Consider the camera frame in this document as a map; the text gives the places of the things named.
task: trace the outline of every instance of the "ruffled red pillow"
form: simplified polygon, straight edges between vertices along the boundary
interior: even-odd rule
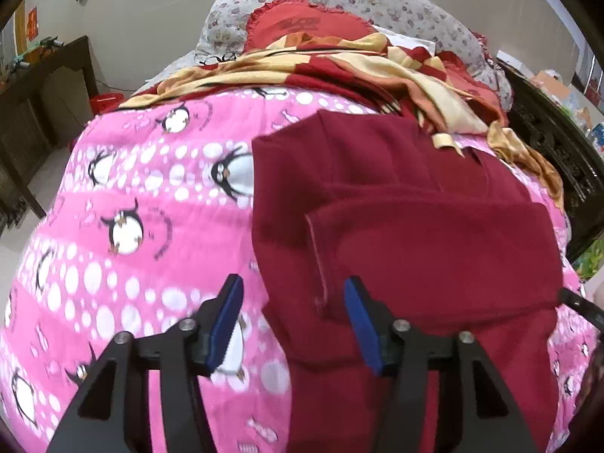
[[[369,22],[339,8],[308,0],[273,0],[256,9],[248,20],[243,51],[263,49],[284,35],[306,32],[315,37],[335,36],[354,41],[376,30]]]

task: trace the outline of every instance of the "folded maroon shirt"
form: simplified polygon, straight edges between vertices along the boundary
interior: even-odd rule
[[[292,380],[289,451],[370,450],[389,380],[365,367],[347,321],[353,274],[424,332],[474,332],[544,450],[562,269],[546,210],[511,172],[482,152],[436,150],[395,116],[320,111],[256,138],[253,151],[264,314]],[[434,423],[429,409],[422,452]]]

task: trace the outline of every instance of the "tiled floor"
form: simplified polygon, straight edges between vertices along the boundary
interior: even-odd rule
[[[52,204],[68,160],[67,149],[53,152],[29,185],[31,192],[45,210]],[[0,308],[4,308],[8,299],[11,280],[19,264],[21,252],[38,221],[36,215],[29,210],[18,229],[5,230],[0,236]]]

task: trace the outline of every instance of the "screw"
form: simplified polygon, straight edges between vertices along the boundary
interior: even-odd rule
[[[192,318],[185,318],[184,320],[178,322],[178,328],[180,328],[182,331],[193,330],[196,325],[197,323],[195,323],[195,320]]]
[[[474,334],[468,330],[459,333],[459,340],[464,344],[472,344],[474,342]]]
[[[126,332],[123,330],[122,332],[118,332],[116,337],[114,337],[114,341],[116,344],[125,344],[130,340],[130,332]]]
[[[392,328],[397,332],[407,332],[411,328],[411,324],[407,320],[400,318],[394,321]]]

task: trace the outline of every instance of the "beige wall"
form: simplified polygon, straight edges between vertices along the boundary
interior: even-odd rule
[[[26,0],[38,6],[40,36],[87,34],[97,77],[136,89],[193,49],[214,0]],[[432,0],[534,71],[555,68],[570,81],[578,56],[545,0]]]

